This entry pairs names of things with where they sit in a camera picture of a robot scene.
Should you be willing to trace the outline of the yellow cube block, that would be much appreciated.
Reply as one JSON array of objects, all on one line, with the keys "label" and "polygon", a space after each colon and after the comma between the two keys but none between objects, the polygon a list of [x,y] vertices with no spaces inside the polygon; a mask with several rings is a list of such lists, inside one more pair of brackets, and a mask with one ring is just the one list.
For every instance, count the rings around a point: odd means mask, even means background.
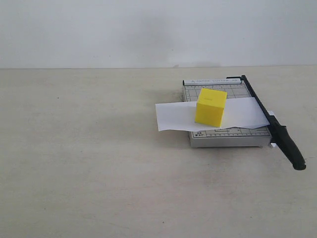
[{"label": "yellow cube block", "polygon": [[195,122],[220,127],[226,99],[227,93],[224,91],[201,89],[196,103]]}]

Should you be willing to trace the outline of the black cutter blade arm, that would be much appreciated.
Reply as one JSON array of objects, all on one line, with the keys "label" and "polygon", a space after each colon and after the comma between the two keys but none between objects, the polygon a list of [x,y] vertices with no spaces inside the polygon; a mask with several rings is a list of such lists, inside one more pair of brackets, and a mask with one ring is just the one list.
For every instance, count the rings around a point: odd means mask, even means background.
[{"label": "black cutter blade arm", "polygon": [[303,171],[306,169],[306,162],[305,159],[300,152],[299,148],[295,144],[295,142],[290,137],[287,127],[281,125],[277,118],[274,115],[270,115],[265,108],[265,106],[260,101],[259,97],[255,93],[254,89],[252,88],[251,84],[247,80],[245,75],[242,76],[230,76],[226,79],[240,79],[244,81],[248,91],[250,92],[251,96],[255,98],[257,103],[259,104],[261,110],[263,111],[265,117],[267,118],[269,125],[267,126],[271,135],[272,135],[272,142],[275,143],[279,149],[284,153],[287,159],[292,164],[293,168],[297,171]]}]

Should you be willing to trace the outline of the grey paper cutter base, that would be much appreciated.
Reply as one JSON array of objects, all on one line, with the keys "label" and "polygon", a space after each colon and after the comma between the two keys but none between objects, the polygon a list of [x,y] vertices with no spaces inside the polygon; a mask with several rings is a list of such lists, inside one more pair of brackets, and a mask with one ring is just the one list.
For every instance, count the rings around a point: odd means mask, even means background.
[{"label": "grey paper cutter base", "polygon": [[[183,101],[196,101],[202,88],[225,91],[228,99],[246,98],[253,95],[240,76],[226,79],[192,79],[183,81]],[[271,134],[266,126],[256,129],[234,127],[189,132],[189,138],[193,148],[263,147],[270,143]]]}]

